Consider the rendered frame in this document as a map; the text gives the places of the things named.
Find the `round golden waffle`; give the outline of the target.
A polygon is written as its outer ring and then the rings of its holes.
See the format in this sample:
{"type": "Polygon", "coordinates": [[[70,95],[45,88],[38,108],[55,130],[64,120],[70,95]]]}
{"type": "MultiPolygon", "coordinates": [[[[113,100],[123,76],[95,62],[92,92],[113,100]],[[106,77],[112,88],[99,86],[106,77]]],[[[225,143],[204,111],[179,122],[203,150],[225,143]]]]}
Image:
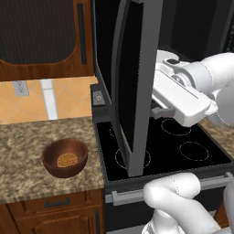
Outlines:
{"type": "Polygon", "coordinates": [[[58,157],[57,165],[60,168],[74,166],[78,163],[78,157],[75,154],[66,153],[58,157]]]}

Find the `grey wall socket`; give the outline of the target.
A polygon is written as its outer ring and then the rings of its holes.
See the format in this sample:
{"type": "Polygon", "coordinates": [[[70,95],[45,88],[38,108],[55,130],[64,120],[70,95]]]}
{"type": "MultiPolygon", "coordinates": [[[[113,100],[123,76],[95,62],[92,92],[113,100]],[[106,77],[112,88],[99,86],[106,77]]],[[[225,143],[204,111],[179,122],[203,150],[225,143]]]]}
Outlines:
{"type": "Polygon", "coordinates": [[[25,80],[15,80],[13,86],[17,97],[26,97],[29,95],[27,82],[25,80]]]}

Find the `grey black microwave door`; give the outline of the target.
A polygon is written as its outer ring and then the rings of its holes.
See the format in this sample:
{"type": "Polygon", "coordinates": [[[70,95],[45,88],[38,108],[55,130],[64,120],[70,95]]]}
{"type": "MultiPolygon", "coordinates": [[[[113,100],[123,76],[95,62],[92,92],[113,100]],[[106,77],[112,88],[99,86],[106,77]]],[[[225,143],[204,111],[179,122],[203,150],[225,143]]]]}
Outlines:
{"type": "Polygon", "coordinates": [[[121,0],[112,45],[112,124],[129,176],[144,172],[164,0],[121,0]]]}

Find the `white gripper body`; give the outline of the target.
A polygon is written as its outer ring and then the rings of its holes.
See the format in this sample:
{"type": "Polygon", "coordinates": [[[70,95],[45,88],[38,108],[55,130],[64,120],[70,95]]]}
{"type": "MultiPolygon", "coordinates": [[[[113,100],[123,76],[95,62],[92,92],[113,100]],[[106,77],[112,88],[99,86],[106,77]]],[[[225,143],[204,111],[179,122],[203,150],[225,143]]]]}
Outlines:
{"type": "Polygon", "coordinates": [[[173,108],[174,119],[185,127],[218,110],[217,104],[204,93],[191,86],[183,86],[159,70],[154,74],[153,96],[167,108],[173,108]]]}

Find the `wooden cupboard door dark glass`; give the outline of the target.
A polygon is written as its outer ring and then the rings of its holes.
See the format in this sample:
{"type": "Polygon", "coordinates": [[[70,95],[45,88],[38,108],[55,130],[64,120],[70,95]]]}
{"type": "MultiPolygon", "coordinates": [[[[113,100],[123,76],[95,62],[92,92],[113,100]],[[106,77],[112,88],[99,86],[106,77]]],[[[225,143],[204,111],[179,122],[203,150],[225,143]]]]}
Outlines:
{"type": "Polygon", "coordinates": [[[94,74],[91,0],[0,0],[0,81],[94,74]],[[77,3],[87,64],[81,64],[77,3]]]}

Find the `wooden base cupboard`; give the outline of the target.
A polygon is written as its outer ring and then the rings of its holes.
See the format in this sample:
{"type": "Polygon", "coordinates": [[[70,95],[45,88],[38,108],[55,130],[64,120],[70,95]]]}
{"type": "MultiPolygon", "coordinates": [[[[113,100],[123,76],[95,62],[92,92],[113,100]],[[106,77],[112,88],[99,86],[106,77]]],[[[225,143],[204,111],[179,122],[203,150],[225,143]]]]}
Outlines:
{"type": "Polygon", "coordinates": [[[228,217],[226,214],[226,209],[224,204],[221,204],[214,215],[214,219],[217,223],[222,227],[225,228],[229,225],[228,217]]]}

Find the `wooden drawer front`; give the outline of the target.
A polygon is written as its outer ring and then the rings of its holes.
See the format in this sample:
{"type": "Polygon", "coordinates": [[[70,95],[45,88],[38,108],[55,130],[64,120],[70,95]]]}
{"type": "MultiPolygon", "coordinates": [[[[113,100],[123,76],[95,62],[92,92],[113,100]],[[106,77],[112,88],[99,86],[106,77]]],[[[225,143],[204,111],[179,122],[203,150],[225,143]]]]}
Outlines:
{"type": "Polygon", "coordinates": [[[89,191],[80,191],[77,193],[59,195],[53,197],[43,197],[38,199],[30,199],[15,203],[10,203],[7,206],[15,218],[22,218],[25,216],[40,214],[45,212],[53,212],[58,209],[69,209],[74,207],[88,207],[99,205],[102,203],[102,190],[95,189],[89,191]],[[69,197],[69,205],[59,207],[44,207],[44,202],[54,203],[63,201],[69,197]]]}

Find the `brown wooden bowl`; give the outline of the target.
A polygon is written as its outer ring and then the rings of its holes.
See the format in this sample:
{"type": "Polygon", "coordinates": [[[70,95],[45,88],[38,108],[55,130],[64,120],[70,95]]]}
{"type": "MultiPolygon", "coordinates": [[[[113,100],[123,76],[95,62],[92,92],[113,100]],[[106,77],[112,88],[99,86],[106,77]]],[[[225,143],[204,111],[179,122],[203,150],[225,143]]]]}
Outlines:
{"type": "Polygon", "coordinates": [[[41,160],[47,171],[57,178],[69,178],[77,175],[88,160],[88,147],[79,139],[60,139],[49,144],[42,152],[41,160]],[[72,165],[65,165],[65,159],[59,159],[64,154],[70,154],[72,165]]]}

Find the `black microwave oven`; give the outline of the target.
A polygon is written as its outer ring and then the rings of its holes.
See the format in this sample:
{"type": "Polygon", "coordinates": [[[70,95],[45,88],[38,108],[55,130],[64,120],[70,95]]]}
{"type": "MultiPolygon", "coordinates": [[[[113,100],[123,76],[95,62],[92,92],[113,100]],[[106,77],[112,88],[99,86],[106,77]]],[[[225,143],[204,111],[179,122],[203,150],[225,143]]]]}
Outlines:
{"type": "MultiPolygon", "coordinates": [[[[112,42],[121,0],[92,0],[97,63],[111,86],[112,42]]],[[[164,0],[158,47],[185,61],[234,53],[234,0],[164,0]]]]}

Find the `wooden base cupboard door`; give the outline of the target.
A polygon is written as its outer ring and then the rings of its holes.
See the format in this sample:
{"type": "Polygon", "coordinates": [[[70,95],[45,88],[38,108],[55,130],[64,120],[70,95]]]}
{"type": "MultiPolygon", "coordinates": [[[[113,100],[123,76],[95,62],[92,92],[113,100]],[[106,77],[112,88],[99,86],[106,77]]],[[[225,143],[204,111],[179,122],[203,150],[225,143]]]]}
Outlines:
{"type": "Polygon", "coordinates": [[[16,224],[20,234],[96,234],[95,210],[99,210],[100,234],[104,234],[102,205],[19,218],[16,224]]]}

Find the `black stove with hob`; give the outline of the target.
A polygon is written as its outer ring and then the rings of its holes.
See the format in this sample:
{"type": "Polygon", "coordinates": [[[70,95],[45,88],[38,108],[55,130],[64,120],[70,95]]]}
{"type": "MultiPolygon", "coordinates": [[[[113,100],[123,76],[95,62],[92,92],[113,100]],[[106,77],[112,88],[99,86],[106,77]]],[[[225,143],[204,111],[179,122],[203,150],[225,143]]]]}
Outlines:
{"type": "MultiPolygon", "coordinates": [[[[185,128],[170,118],[152,118],[149,121],[144,173],[130,177],[107,108],[93,103],[91,109],[104,180],[106,234],[141,232],[154,213],[144,201],[120,206],[106,203],[105,196],[112,191],[122,193],[143,189],[146,183],[156,178],[183,172],[191,172],[199,179],[223,176],[227,172],[234,176],[234,159],[204,127],[196,124],[185,128]]],[[[203,190],[196,200],[207,211],[215,211],[223,200],[223,190],[224,186],[203,190]]]]}

